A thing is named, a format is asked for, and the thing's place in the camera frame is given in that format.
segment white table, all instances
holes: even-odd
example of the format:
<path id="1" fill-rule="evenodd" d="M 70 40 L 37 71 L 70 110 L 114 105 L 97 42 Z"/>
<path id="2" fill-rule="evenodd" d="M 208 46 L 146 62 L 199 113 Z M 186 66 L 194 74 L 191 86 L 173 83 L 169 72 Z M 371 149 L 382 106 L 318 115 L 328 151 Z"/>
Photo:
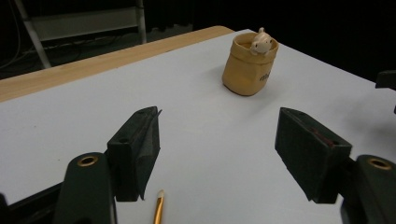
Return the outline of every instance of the white table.
<path id="1" fill-rule="evenodd" d="M 0 104 L 0 191 L 15 203 L 64 179 L 72 159 L 106 150 L 138 109 L 156 105 L 161 151 L 146 200 L 117 203 L 120 224 L 341 223 L 309 202 L 275 151 L 281 106 L 304 111 L 353 145 L 351 158 L 396 161 L 396 94 L 280 45 L 267 85 L 242 97 L 221 75 L 233 37 L 115 68 Z"/>

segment wooden table edge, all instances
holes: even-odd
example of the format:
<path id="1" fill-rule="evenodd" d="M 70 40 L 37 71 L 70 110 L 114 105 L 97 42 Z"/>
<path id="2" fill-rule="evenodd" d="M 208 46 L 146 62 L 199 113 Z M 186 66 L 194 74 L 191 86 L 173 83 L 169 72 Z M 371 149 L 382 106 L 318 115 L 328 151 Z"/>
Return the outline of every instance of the wooden table edge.
<path id="1" fill-rule="evenodd" d="M 0 102 L 43 91 L 64 83 L 90 77 L 107 70 L 135 63 L 170 50 L 180 49 L 221 35 L 233 33 L 224 26 L 212 26 L 183 35 L 121 49 L 89 59 L 67 63 L 33 73 L 0 80 Z"/>

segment plush toy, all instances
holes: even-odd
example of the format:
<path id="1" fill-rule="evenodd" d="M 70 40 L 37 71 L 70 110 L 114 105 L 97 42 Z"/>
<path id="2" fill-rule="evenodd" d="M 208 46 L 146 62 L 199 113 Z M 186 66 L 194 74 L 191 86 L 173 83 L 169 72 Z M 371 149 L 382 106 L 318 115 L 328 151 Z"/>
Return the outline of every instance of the plush toy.
<path id="1" fill-rule="evenodd" d="M 272 37 L 265 33 L 264 28 L 259 29 L 259 33 L 251 42 L 250 52 L 253 55 L 266 54 L 272 47 Z"/>

